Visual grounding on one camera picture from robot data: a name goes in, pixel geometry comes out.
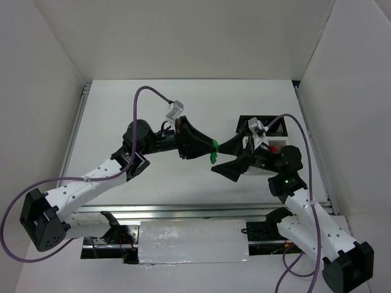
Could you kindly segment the green lego plate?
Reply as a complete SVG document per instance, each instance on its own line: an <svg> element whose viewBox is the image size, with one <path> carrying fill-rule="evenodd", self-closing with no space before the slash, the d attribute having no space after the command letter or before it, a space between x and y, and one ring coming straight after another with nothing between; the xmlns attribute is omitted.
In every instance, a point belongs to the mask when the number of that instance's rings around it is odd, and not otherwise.
<svg viewBox="0 0 391 293"><path fill-rule="evenodd" d="M211 164L215 164L218 156L219 143L216 140L212 140L212 146L214 147L213 152L210 154Z"/></svg>

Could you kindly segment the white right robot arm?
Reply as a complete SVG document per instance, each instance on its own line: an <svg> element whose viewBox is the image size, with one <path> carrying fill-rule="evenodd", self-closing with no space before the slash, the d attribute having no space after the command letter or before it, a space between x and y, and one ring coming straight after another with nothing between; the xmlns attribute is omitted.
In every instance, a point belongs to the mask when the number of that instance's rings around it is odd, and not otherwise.
<svg viewBox="0 0 391 293"><path fill-rule="evenodd" d="M274 151L262 138L238 134L217 150L236 156L234 161L212 168L232 181L249 167L276 173L268 178L269 189L284 207L267 214L268 230L292 241L312 258L332 292L351 292L373 277L373 248L346 233L311 195L298 174L303 168L299 148L285 145Z"/></svg>

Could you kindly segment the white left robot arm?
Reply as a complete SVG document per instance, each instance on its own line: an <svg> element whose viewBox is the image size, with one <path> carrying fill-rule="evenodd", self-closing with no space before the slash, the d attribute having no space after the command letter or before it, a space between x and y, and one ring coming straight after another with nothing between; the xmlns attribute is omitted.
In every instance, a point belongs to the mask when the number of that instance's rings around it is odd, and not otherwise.
<svg viewBox="0 0 391 293"><path fill-rule="evenodd" d="M158 132L153 132L145 120L137 120L129 124L122 146L80 180L68 179L66 185L47 192L38 188L29 191L20 222L39 252L52 249L66 238L92 236L108 243L122 237L128 240L128 228L110 212L77 216L76 210L140 175L150 165L147 154L178 150L182 159L195 159L215 153L217 148L217 142L196 130L185 116Z"/></svg>

